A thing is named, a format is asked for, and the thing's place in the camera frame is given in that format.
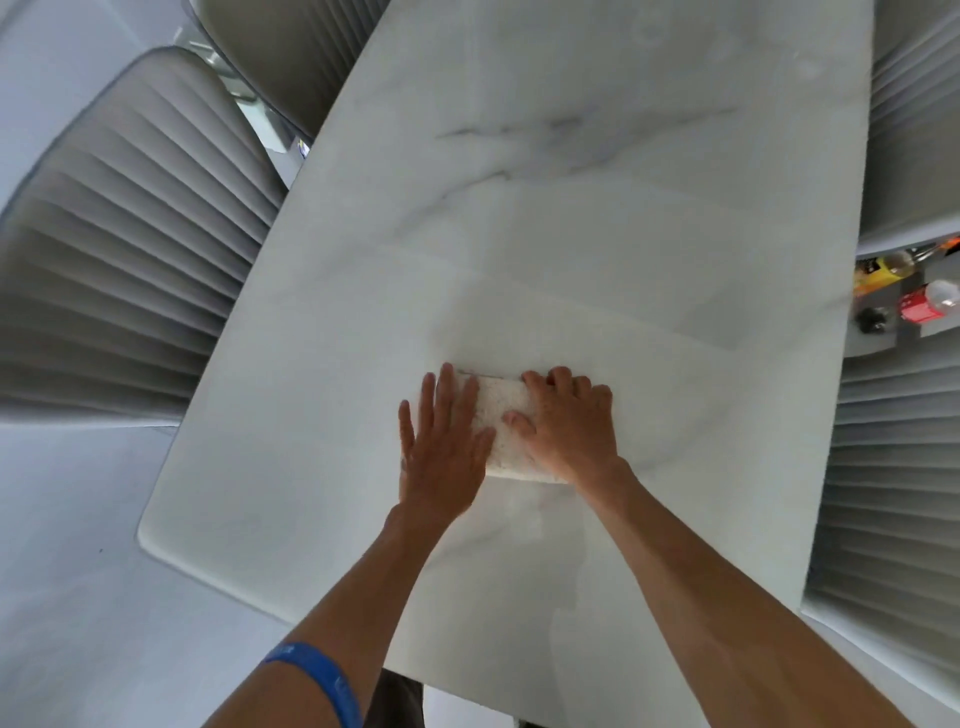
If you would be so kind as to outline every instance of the red bottle label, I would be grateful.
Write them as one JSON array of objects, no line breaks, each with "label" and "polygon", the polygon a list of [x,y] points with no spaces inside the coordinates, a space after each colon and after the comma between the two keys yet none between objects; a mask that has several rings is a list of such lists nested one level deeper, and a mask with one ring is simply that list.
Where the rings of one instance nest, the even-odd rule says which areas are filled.
[{"label": "red bottle label", "polygon": [[942,319],[944,314],[930,306],[926,299],[926,286],[900,299],[900,316],[914,324]]}]

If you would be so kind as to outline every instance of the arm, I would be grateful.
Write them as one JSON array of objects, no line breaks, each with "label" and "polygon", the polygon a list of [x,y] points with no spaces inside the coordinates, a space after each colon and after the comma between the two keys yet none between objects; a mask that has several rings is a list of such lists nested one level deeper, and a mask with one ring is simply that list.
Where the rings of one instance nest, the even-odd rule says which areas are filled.
[{"label": "arm", "polygon": [[[473,503],[483,482],[494,430],[470,430],[478,384],[458,396],[444,364],[434,402],[434,376],[423,378],[418,432],[410,404],[400,405],[400,503],[373,545],[287,636],[309,643],[347,677],[366,714],[396,625],[420,571],[453,521]],[[296,667],[255,669],[205,728],[338,728],[323,691]]]},{"label": "arm", "polygon": [[907,728],[796,615],[687,528],[617,456],[612,393],[564,367],[524,375],[537,407],[507,425],[596,511],[714,728]]}]

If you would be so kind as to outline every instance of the finger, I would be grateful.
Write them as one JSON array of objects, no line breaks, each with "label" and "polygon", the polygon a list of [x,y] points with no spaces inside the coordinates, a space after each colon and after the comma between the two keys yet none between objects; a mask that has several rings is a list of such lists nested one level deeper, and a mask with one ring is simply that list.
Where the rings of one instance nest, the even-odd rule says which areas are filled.
[{"label": "finger", "polygon": [[414,436],[414,424],[410,419],[410,402],[404,400],[400,403],[400,453],[404,458],[410,457],[414,450],[416,437]]},{"label": "finger", "polygon": [[446,363],[440,369],[440,381],[437,384],[437,403],[433,408],[433,428],[446,432],[450,427],[450,408],[457,395],[457,382],[453,376],[453,365]]},{"label": "finger", "polygon": [[417,432],[429,434],[433,429],[433,390],[435,386],[433,372],[427,372],[420,385],[420,411],[417,413]]},{"label": "finger", "polygon": [[597,396],[597,401],[600,402],[600,406],[606,409],[613,407],[613,391],[606,384],[597,384],[593,387],[593,394]]},{"label": "finger", "polygon": [[537,434],[537,428],[530,422],[530,418],[520,412],[508,412],[503,416],[503,422],[525,443]]},{"label": "finger", "polygon": [[473,438],[473,464],[478,468],[487,466],[490,453],[493,452],[493,442],[496,440],[496,429],[487,427],[478,432]]},{"label": "finger", "polygon": [[539,372],[524,372],[521,378],[523,383],[527,385],[531,399],[537,404],[542,402],[543,398],[550,392],[546,379],[540,376]]},{"label": "finger", "polygon": [[593,390],[593,385],[590,383],[590,378],[588,376],[575,376],[573,378],[573,396],[585,400],[590,396],[590,392]]},{"label": "finger", "polygon": [[557,386],[557,392],[562,395],[573,394],[573,374],[566,367],[554,367],[550,376]]},{"label": "finger", "polygon": [[453,405],[453,427],[455,429],[464,432],[469,431],[470,425],[473,423],[473,416],[477,411],[477,393],[479,391],[479,379],[476,376],[471,376]]}]

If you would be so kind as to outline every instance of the blue wristband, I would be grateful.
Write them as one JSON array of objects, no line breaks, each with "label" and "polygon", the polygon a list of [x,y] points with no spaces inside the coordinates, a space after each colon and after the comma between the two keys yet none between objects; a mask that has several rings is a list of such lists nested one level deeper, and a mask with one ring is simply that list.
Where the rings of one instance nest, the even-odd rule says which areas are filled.
[{"label": "blue wristband", "polygon": [[316,647],[306,643],[279,644],[263,658],[267,663],[287,663],[306,672],[333,706],[342,728],[363,728],[363,716],[347,678],[336,663]]}]

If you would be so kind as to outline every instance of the forearm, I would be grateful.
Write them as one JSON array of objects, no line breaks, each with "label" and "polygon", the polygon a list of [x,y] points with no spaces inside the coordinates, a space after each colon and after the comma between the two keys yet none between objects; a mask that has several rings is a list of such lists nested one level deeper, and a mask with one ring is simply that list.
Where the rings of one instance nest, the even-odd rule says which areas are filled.
[{"label": "forearm", "polygon": [[[308,643],[345,674],[366,714],[403,608],[444,528],[425,524],[410,509],[391,511],[383,530],[356,565],[287,636]],[[205,728],[337,728],[320,687],[283,663],[258,667]]]},{"label": "forearm", "polygon": [[395,507],[360,561],[287,637],[336,662],[364,713],[403,608],[444,531]]},{"label": "forearm", "polygon": [[715,728],[909,726],[796,615],[618,462],[582,492],[622,551]]}]

